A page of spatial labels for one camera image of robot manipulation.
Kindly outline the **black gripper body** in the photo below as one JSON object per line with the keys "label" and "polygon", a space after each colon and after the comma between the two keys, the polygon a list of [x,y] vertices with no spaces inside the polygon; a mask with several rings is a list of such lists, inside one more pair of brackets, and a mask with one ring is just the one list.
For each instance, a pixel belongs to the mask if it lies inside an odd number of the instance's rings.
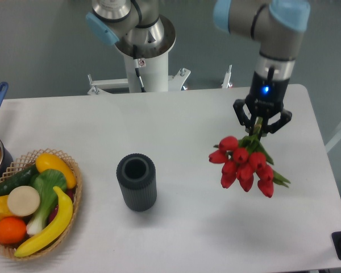
{"label": "black gripper body", "polygon": [[271,80],[254,72],[249,94],[245,99],[252,116],[274,117],[284,108],[284,96],[289,79]]}

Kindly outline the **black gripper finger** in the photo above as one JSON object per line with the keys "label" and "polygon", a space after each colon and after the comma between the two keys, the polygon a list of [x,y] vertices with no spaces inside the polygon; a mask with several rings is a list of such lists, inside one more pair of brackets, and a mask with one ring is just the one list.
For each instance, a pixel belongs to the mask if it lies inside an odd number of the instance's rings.
{"label": "black gripper finger", "polygon": [[260,137],[265,137],[268,134],[274,134],[277,132],[279,129],[284,127],[287,123],[289,123],[292,119],[292,113],[288,110],[283,109],[280,112],[280,118],[272,123],[268,124],[269,119],[263,119],[261,123],[261,129],[260,129]]}
{"label": "black gripper finger", "polygon": [[[244,111],[245,106],[247,107],[251,114],[249,118]],[[239,123],[246,128],[246,132],[248,132],[249,134],[253,134],[257,120],[255,99],[254,98],[245,98],[243,100],[237,99],[233,104],[233,108],[235,110]]]}

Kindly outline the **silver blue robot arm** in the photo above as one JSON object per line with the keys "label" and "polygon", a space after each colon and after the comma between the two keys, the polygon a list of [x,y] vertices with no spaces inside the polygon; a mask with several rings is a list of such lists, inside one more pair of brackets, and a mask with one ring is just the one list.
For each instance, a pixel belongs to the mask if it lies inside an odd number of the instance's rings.
{"label": "silver blue robot arm", "polygon": [[[284,96],[309,20],[307,1],[217,1],[214,24],[260,43],[249,94],[234,102],[248,133],[273,134],[292,118]],[[158,1],[93,1],[86,15],[92,33],[123,55],[132,93],[166,92],[168,53],[176,41]]]}

